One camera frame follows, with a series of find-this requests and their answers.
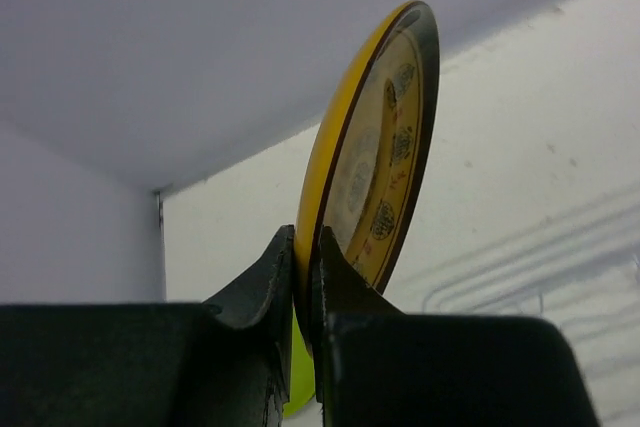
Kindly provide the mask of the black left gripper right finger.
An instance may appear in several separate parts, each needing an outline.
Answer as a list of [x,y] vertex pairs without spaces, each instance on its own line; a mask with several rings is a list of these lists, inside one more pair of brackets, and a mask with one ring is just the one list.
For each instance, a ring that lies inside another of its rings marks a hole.
[[309,334],[327,426],[595,426],[574,353],[534,317],[407,314],[330,228],[311,270]]

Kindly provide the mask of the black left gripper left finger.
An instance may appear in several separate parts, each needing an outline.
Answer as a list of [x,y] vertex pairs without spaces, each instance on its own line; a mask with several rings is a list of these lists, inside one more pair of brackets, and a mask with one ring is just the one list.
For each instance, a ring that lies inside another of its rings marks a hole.
[[5,426],[277,426],[290,393],[293,228],[196,303],[5,305]]

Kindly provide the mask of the green plate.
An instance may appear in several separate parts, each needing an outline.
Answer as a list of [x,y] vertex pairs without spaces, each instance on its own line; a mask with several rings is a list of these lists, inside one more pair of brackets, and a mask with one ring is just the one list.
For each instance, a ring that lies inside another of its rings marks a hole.
[[284,417],[291,418],[298,414],[314,398],[314,364],[304,342],[296,313],[293,313],[290,394],[289,401],[283,407]]

